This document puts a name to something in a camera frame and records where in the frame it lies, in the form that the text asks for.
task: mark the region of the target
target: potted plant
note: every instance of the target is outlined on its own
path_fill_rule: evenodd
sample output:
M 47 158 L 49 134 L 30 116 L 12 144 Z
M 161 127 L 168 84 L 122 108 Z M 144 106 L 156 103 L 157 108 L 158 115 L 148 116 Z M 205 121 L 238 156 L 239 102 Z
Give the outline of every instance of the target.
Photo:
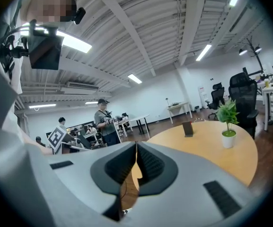
M 227 129 L 221 133 L 224 148 L 232 148 L 234 146 L 236 131 L 232 129 L 232 125 L 238 124 L 236 117 L 237 114 L 235 101 L 231 101 L 231 99 L 229 99 L 224 105 L 221 104 L 216 113 L 218 120 L 227 124 Z

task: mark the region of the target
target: air conditioner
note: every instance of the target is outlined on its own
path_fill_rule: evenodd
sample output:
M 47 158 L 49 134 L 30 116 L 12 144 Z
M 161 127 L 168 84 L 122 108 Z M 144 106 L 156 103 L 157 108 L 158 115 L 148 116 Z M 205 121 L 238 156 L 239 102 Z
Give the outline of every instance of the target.
M 90 84 L 69 81 L 66 83 L 66 87 L 61 88 L 61 91 L 64 92 L 64 94 L 91 95 L 94 94 L 98 88 L 99 87 Z

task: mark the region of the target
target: dark pants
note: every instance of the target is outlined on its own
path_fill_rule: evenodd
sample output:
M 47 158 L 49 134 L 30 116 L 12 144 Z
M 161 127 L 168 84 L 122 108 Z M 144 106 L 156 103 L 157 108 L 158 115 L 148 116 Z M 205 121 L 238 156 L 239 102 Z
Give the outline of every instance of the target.
M 103 137 L 104 141 L 107 143 L 107 146 L 112 146 L 120 143 L 117 133 L 115 131 L 111 134 L 104 135 Z

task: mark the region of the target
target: round table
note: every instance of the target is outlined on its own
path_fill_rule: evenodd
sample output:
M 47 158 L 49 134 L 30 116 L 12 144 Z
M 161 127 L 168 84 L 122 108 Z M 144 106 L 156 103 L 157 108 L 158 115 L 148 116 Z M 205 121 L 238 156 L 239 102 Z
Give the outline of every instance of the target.
M 205 121 L 192 123 L 192 126 L 192 137 L 185 137 L 183 126 L 180 125 L 153 136 L 147 142 L 206 158 L 249 186 L 258 161 L 257 148 L 252 137 L 244 129 L 233 125 L 232 128 L 237 133 L 235 145 L 226 149 L 222 146 L 221 139 L 221 132 L 227 127 L 225 123 Z M 139 189 L 137 179 L 142 178 L 142 175 L 137 163 L 132 168 L 132 178 Z

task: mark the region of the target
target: man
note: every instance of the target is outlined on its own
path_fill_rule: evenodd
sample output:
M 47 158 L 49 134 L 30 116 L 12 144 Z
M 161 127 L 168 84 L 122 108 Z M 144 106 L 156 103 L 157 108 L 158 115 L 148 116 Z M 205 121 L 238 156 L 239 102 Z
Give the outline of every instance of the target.
M 116 128 L 112 122 L 105 120 L 110 117 L 110 113 L 106 111 L 107 102 L 104 99 L 99 99 L 97 103 L 99 110 L 94 114 L 95 124 L 100 129 L 104 141 L 108 146 L 119 144 Z
M 38 24 L 54 24 L 60 26 L 62 22 L 69 21 L 69 17 L 74 12 L 76 12 L 75 0 L 14 0 L 0 18 L 0 33 L 2 33 L 0 38 L 5 34 L 4 24 L 10 25 L 11 29 L 13 29 L 21 26 L 25 22 L 30 22 L 32 19 L 36 19 Z M 14 35 L 15 41 L 18 41 L 20 37 L 19 33 Z M 13 61 L 13 70 L 6 73 L 0 63 L 0 73 L 12 89 L 17 94 L 21 94 L 20 74 L 23 58 L 14 58 Z M 16 134 L 24 143 L 38 146 L 44 154 L 52 154 L 50 149 L 41 147 L 20 129 L 17 124 L 17 117 L 14 115 L 14 104 L 5 118 L 2 129 Z
M 41 141 L 42 141 L 41 137 L 37 136 L 35 140 L 36 140 L 36 142 L 37 142 L 38 144 L 40 144 L 41 146 L 46 147 L 46 145 L 43 144 L 43 143 L 41 142 Z
M 65 127 L 66 120 L 65 120 L 64 117 L 60 117 L 60 118 L 59 118 L 59 123 L 60 123 L 59 127 L 60 127 L 62 130 L 64 130 L 65 132 L 67 132 L 67 129 L 66 129 L 66 127 Z

